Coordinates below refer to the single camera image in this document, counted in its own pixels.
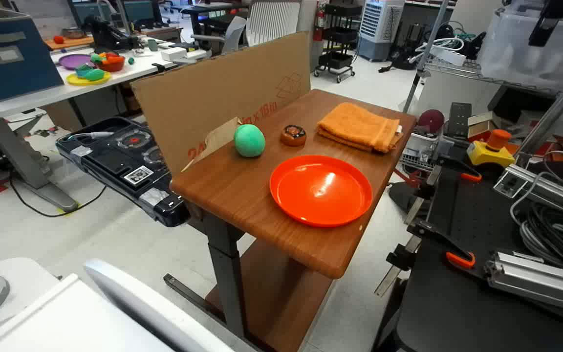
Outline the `green round toy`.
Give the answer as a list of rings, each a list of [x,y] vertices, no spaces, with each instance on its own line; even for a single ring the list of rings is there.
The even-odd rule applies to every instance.
[[[258,159],[266,149],[266,138],[256,126],[238,126],[232,145],[240,157]]]

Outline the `red plastic plate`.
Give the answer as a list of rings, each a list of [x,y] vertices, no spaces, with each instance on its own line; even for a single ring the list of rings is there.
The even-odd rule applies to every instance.
[[[371,185],[356,167],[318,155],[279,163],[268,190],[287,218],[311,228],[348,226],[373,204]]]

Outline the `yellow plate with green toy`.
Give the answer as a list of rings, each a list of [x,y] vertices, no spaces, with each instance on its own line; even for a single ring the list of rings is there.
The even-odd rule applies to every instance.
[[[96,67],[78,67],[74,75],[66,77],[70,87],[98,87],[111,79],[109,73]]]

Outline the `wooden desk with metal leg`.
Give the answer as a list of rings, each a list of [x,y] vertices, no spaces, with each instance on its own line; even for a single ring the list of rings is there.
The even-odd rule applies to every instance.
[[[342,102],[313,91],[260,124],[262,157],[242,159],[225,145],[172,181],[207,237],[217,278],[207,304],[264,351],[299,351],[403,153],[318,136],[318,122]]]

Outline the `small round brown tin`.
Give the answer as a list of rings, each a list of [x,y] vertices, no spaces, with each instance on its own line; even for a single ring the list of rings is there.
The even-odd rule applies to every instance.
[[[279,142],[289,147],[301,147],[307,142],[307,132],[299,126],[285,126]]]

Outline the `large cardboard sheet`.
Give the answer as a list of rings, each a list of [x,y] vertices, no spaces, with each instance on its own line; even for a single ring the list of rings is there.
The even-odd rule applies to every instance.
[[[293,34],[131,85],[172,175],[209,151],[230,120],[254,124],[311,91],[309,36]]]

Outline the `black metal cart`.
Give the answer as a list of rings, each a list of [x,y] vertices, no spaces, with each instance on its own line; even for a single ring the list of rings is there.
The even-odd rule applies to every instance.
[[[315,77],[330,77],[340,85],[356,71],[354,52],[358,48],[361,9],[358,5],[322,5],[317,9],[313,40],[322,46],[317,57]]]

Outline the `white air cooler unit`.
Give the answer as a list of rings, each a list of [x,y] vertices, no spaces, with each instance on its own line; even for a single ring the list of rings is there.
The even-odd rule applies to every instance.
[[[367,61],[387,61],[395,44],[404,0],[365,0],[356,54]]]

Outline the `red bowl with toys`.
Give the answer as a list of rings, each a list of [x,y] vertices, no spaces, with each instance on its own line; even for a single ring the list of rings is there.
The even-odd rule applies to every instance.
[[[107,73],[119,73],[125,65],[125,59],[113,52],[105,52],[105,54],[94,54],[90,57],[90,61],[101,69],[101,71],[107,71]]]

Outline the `yellow and orange tool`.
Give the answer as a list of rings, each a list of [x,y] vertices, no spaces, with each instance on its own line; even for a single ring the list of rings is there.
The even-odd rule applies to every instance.
[[[469,163],[473,167],[498,165],[502,169],[514,163],[514,155],[508,151],[512,136],[506,130],[492,130],[485,142],[473,142],[467,149]]]

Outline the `white side table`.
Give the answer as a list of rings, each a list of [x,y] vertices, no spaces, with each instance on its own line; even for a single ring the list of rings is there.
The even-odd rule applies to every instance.
[[[137,50],[127,52],[127,57],[133,57],[135,63],[127,65],[123,71],[115,73],[107,83],[98,87],[55,87],[47,91],[29,93],[23,97],[0,100],[0,149],[12,163],[14,171],[19,175],[19,179],[25,183],[25,187],[39,196],[41,200],[49,202],[51,206],[62,210],[62,212],[74,212],[78,210],[78,202],[72,200],[64,190],[60,190],[57,185],[49,181],[51,169],[41,159],[37,151],[33,151],[23,138],[17,138],[10,126],[8,118],[35,110],[45,108],[57,102],[64,102],[70,99],[78,99],[90,93],[98,93],[103,89],[111,89],[115,85],[131,83],[148,75],[156,75],[166,69],[174,69],[176,63],[170,61],[162,50],[150,52],[150,50]]]

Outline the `translucent plastic bin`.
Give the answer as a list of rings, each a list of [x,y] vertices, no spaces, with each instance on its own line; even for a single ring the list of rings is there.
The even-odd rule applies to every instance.
[[[494,81],[563,89],[563,0],[502,0],[479,54],[481,75]]]

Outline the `silver aluminium extrusion bar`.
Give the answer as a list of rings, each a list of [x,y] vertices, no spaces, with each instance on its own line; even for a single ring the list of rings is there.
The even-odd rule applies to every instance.
[[[490,288],[563,310],[563,269],[494,253],[487,261]]]

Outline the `blue storage box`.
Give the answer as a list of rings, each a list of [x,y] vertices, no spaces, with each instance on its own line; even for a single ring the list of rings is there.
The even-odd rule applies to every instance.
[[[33,20],[0,9],[0,100],[60,85],[62,79]]]

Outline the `orange handled black clamp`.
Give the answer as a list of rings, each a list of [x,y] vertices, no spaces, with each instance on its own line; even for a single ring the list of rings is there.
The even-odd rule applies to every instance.
[[[414,222],[406,228],[408,233],[414,237],[420,237],[422,241],[434,241],[446,249],[444,259],[447,265],[459,271],[473,271],[477,265],[477,257],[469,251],[465,251],[461,245],[457,245],[453,239],[444,235],[442,232],[434,230],[426,222]]]

